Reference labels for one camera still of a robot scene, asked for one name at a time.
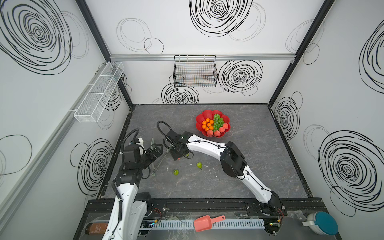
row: marble surface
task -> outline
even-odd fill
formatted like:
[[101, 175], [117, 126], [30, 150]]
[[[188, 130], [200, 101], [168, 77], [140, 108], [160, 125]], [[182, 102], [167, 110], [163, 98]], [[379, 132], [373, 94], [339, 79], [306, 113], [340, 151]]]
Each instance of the marble surface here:
[[[143, 138], [145, 149], [150, 147], [152, 138], [156, 143], [162, 143], [163, 136], [156, 127], [160, 120], [177, 133], [188, 131], [204, 137], [196, 129], [195, 119], [207, 109], [222, 111], [231, 124], [231, 130], [225, 136], [209, 140], [234, 142], [254, 174], [280, 197], [307, 197], [266, 105], [137, 105], [127, 133], [139, 128], [138, 137]], [[198, 162], [202, 163], [202, 170], [196, 167]], [[121, 157], [116, 161], [109, 182], [115, 178], [120, 165]], [[179, 170], [177, 176], [172, 174], [174, 169]], [[143, 176], [148, 176], [147, 169]], [[195, 152], [192, 159], [177, 161], [168, 154], [154, 177], [140, 181], [139, 192], [149, 192], [152, 198], [254, 197], [243, 183], [223, 172], [220, 161], [199, 152]], [[104, 198], [114, 197], [109, 186]]]

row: brown bottle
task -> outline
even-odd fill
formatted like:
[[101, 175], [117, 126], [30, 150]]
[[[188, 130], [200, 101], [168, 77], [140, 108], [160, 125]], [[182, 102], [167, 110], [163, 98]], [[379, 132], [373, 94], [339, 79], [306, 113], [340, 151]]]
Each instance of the brown bottle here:
[[89, 223], [87, 227], [85, 228], [85, 234], [104, 234], [107, 230], [108, 223], [103, 222], [95, 222], [95, 223]]

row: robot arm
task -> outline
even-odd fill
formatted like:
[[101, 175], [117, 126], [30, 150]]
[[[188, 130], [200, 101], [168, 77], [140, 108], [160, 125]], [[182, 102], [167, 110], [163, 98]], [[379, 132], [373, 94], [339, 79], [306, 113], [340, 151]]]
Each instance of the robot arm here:
[[[163, 123], [169, 128], [169, 132], [165, 134], [159, 124]], [[181, 135], [174, 132], [172, 128], [163, 121], [157, 122], [157, 128], [164, 136], [163, 144], [170, 149], [170, 153], [174, 160], [180, 159], [190, 151], [198, 151], [210, 155], [221, 162], [221, 166], [225, 174], [230, 177], [240, 179], [255, 195], [256, 199], [263, 203], [264, 213], [269, 215], [277, 212], [277, 208], [281, 206], [279, 196], [265, 186], [251, 171], [244, 155], [233, 142], [218, 143], [200, 138], [193, 133], [184, 132]], [[172, 147], [168, 147], [165, 141], [171, 143]]]
[[[227, 147], [225, 143], [217, 143], [212, 142], [203, 138], [200, 138], [196, 135], [192, 135], [188, 139], [187, 147], [191, 151], [196, 152], [202, 152], [209, 156], [212, 156], [219, 160], [222, 163], [223, 169], [226, 167], [229, 167], [229, 173], [231, 174], [239, 174], [239, 171], [235, 171], [233, 169], [233, 165], [227, 166], [225, 156], [230, 155], [230, 153], [227, 152], [233, 152], [233, 154], [236, 154], [236, 152], [233, 150], [233, 147], [235, 145], [232, 143], [232, 147]], [[239, 158], [244, 159], [244, 156], [240, 154], [238, 156]], [[265, 186], [252, 172], [252, 170], [249, 168], [248, 165], [245, 165], [244, 168], [242, 168], [242, 174], [239, 174], [240, 177], [236, 177], [240, 179], [255, 195], [256, 199], [259, 202], [267, 204], [268, 201], [271, 199], [271, 189], [269, 189], [267, 186]]]
[[[161, 131], [159, 123], [165, 124], [169, 132]], [[170, 149], [174, 160], [180, 159], [191, 151], [197, 151], [212, 156], [221, 162], [223, 171], [230, 177], [240, 179], [260, 202], [260, 209], [265, 215], [271, 215], [281, 208], [279, 196], [265, 186], [251, 171], [244, 155], [233, 142], [218, 143], [200, 138], [190, 132], [178, 134], [163, 122], [157, 123], [157, 128], [164, 136], [164, 147]], [[124, 146], [126, 139], [136, 132], [133, 141]], [[107, 231], [103, 240], [135, 240], [145, 214], [152, 209], [149, 193], [137, 194], [142, 171], [162, 155], [163, 145], [153, 144], [144, 150], [142, 139], [136, 136], [139, 130], [131, 131], [122, 141], [122, 164], [119, 173], [113, 180], [112, 186], [116, 194], [115, 203], [109, 219]]]

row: grape cluster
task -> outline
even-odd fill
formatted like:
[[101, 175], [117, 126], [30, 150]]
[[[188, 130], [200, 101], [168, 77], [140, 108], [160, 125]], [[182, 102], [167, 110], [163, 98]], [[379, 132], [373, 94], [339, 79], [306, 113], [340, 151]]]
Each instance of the grape cluster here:
[[220, 117], [219, 114], [215, 114], [214, 116], [214, 132], [221, 128], [224, 124], [224, 120]]

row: plastic scoop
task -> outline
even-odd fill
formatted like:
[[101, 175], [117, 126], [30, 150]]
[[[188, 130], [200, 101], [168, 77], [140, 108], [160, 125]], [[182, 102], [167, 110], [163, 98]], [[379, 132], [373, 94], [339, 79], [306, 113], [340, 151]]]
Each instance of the plastic scoop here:
[[224, 221], [224, 220], [225, 220], [225, 216], [224, 215], [219, 216], [219, 217], [215, 217], [215, 218], [210, 218], [209, 215], [206, 215], [204, 217], [199, 217], [194, 222], [195, 230], [197, 232], [201, 232], [201, 231], [204, 231], [204, 230], [211, 229], [213, 223]]

